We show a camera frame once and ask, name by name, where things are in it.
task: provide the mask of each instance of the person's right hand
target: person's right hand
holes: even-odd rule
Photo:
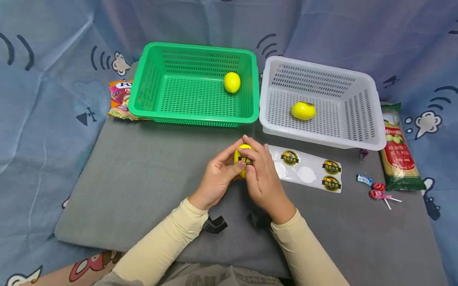
[[[262,146],[246,135],[243,141],[254,149],[238,149],[241,155],[253,160],[253,166],[245,168],[251,199],[270,215],[275,224],[288,222],[295,215],[296,207],[283,189],[267,144]]]

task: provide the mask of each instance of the yellow lemon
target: yellow lemon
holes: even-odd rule
[[[234,72],[228,72],[224,76],[224,88],[229,93],[236,93],[240,89],[240,77]]]
[[[254,150],[250,145],[248,144],[242,144],[239,146],[239,148],[242,148],[242,149],[252,149]],[[234,164],[237,162],[237,161],[244,161],[246,162],[246,160],[248,160],[249,162],[251,162],[250,159],[248,159],[247,157],[243,157],[240,153],[239,153],[239,150],[235,150],[234,152]],[[240,176],[242,178],[245,178],[245,170],[243,170],[241,173],[240,173]]]
[[[297,119],[310,120],[315,117],[315,106],[304,101],[299,101],[291,108],[291,114]]]

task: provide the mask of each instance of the green plastic basket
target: green plastic basket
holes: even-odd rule
[[[240,76],[236,94],[224,89]],[[145,46],[129,110],[156,122],[237,127],[259,116],[256,56],[249,50],[154,42]]]

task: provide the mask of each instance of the black and yellow label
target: black and yellow label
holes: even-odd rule
[[[342,185],[340,184],[339,180],[337,180],[333,176],[324,176],[323,180],[321,181],[321,184],[324,186],[326,191],[329,192],[337,192],[342,188]]]
[[[283,152],[281,159],[283,160],[283,163],[288,166],[294,166],[299,163],[299,156],[297,156],[296,152],[291,150],[286,150]]]
[[[253,160],[247,157],[239,156],[239,161],[245,162],[247,165],[253,165]]]
[[[342,169],[339,167],[339,164],[331,160],[324,161],[323,169],[329,175],[335,175],[335,174],[339,174],[340,172],[342,172]]]

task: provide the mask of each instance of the person's left hand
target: person's left hand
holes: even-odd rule
[[[200,210],[209,210],[224,196],[229,184],[241,178],[239,174],[245,169],[245,163],[238,161],[231,165],[234,151],[243,144],[243,139],[227,147],[207,164],[202,181],[197,191],[188,197],[188,201]]]

